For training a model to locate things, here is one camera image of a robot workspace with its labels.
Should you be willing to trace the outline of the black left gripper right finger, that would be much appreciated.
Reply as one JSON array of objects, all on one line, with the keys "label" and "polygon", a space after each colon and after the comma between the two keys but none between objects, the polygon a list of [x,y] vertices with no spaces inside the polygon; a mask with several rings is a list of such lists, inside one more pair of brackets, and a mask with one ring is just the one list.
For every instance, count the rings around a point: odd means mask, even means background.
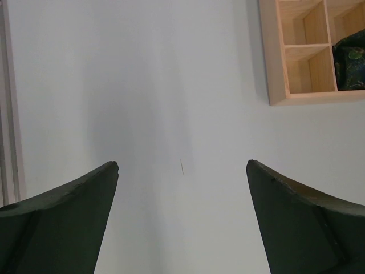
[{"label": "black left gripper right finger", "polygon": [[249,160],[248,185],[271,273],[364,273],[364,206]]}]

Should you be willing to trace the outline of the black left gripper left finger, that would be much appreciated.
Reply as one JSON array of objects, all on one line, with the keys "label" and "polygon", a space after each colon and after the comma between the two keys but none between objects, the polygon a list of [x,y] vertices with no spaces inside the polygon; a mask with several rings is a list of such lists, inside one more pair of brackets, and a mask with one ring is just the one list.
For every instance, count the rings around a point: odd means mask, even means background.
[{"label": "black left gripper left finger", "polygon": [[110,161],[1,207],[1,273],[94,273],[118,178]]}]

